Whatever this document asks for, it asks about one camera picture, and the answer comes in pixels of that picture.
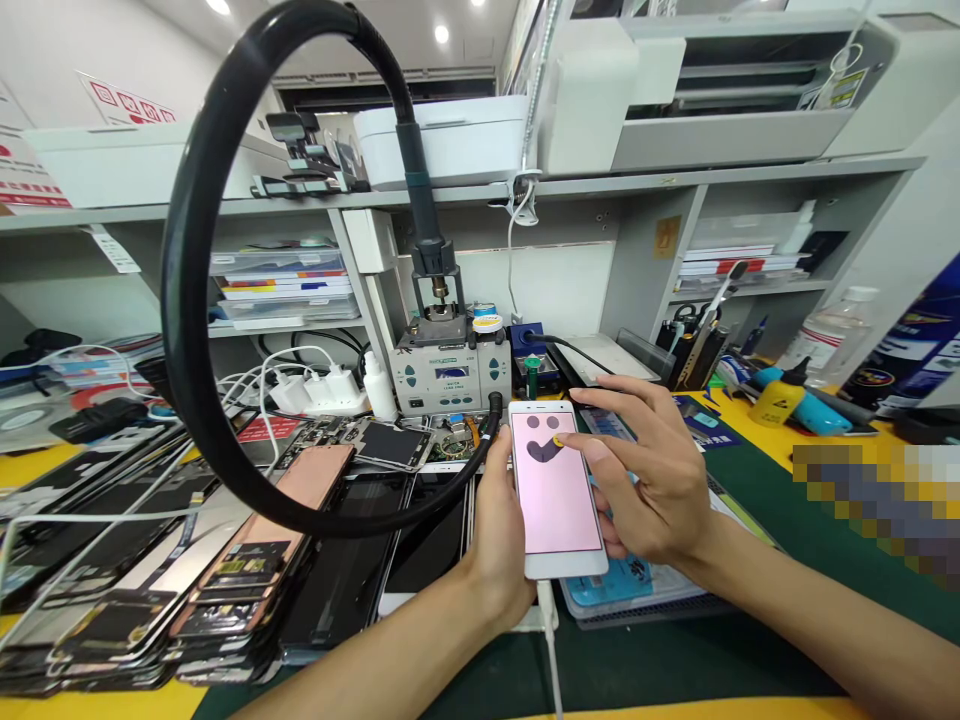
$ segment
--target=pink screen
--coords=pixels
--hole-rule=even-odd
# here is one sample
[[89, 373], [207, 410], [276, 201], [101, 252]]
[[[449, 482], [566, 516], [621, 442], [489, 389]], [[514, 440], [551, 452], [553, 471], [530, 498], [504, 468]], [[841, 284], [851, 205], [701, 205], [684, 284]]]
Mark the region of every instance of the pink screen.
[[553, 442], [557, 433], [577, 431], [573, 413], [512, 413], [510, 424], [527, 554], [600, 550], [583, 458]]

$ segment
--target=finger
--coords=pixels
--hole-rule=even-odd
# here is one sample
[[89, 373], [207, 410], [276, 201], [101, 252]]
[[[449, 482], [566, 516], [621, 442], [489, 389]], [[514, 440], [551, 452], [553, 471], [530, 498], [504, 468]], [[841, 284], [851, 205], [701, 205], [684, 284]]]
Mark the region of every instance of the finger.
[[614, 560], [626, 560], [630, 555], [630, 551], [627, 550], [626, 546], [620, 543], [607, 543], [604, 545], [604, 548], [607, 551], [607, 555]]
[[632, 472], [641, 475], [657, 460], [657, 451], [637, 445], [634, 442], [610, 437], [609, 435], [590, 435], [589, 433], [557, 433], [557, 441], [562, 445], [583, 452], [590, 440], [599, 440], [616, 455], [620, 462]]
[[593, 472], [593, 479], [610, 503], [614, 517], [627, 519], [641, 512], [643, 503], [630, 482], [626, 468], [610, 448], [592, 438], [583, 444], [582, 452]]
[[600, 492], [600, 488], [596, 485], [591, 485], [590, 489], [593, 490], [593, 503], [597, 506], [597, 510], [601, 513], [610, 512], [610, 503], [603, 496], [603, 493]]
[[579, 403], [616, 413], [626, 421], [641, 444], [651, 442], [663, 425], [653, 408], [635, 395], [594, 388], [571, 388], [570, 397]]
[[683, 418], [680, 416], [677, 404], [673, 400], [673, 395], [665, 387], [626, 375], [598, 375], [597, 382], [610, 390], [619, 390], [635, 395], [643, 400], [657, 414], [657, 417], [674, 430], [681, 431], [685, 436], [690, 434]]
[[604, 513], [597, 513], [597, 518], [600, 520], [600, 534], [603, 535], [603, 541], [607, 544], [622, 545], [623, 542], [620, 540], [617, 528], [613, 525], [613, 520]]
[[497, 439], [493, 441], [493, 444], [487, 451], [487, 457], [484, 461], [484, 478], [495, 478], [499, 483], [508, 483], [507, 458], [510, 457], [511, 437], [510, 426], [501, 425], [500, 432], [497, 434]]

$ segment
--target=cable clip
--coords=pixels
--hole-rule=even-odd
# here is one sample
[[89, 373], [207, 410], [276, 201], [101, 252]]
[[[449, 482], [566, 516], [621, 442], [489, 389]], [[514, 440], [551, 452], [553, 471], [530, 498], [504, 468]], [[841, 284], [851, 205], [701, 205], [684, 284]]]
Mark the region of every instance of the cable clip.
[[537, 217], [536, 192], [541, 175], [543, 175], [543, 171], [537, 169], [518, 172], [510, 182], [503, 183], [507, 186], [508, 197], [506, 203], [501, 205], [499, 201], [495, 201], [491, 202], [490, 206], [502, 207], [508, 215], [513, 216], [517, 206], [523, 203], [523, 198], [529, 192], [531, 193], [530, 198], [526, 203], [523, 203], [523, 209], [517, 214], [516, 223], [523, 227], [533, 227], [540, 222], [540, 218]]

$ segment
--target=white smartphone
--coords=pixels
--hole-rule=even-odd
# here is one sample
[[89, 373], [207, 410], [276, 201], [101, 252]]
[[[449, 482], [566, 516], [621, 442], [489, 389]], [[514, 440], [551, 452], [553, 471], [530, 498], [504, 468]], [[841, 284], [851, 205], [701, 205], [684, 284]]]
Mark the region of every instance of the white smartphone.
[[609, 568], [583, 455], [554, 441], [577, 432], [573, 404], [510, 403], [513, 472], [531, 580], [604, 575]]

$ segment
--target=yellow bottle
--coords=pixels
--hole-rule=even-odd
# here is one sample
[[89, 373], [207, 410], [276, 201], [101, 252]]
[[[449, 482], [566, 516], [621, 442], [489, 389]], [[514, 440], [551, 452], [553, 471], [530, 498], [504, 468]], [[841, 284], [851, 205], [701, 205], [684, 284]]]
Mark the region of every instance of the yellow bottle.
[[803, 384], [807, 381], [808, 362], [810, 358], [805, 357], [793, 370], [787, 370], [783, 377], [767, 385], [757, 404], [750, 409], [750, 419], [765, 427], [783, 425], [807, 394]]

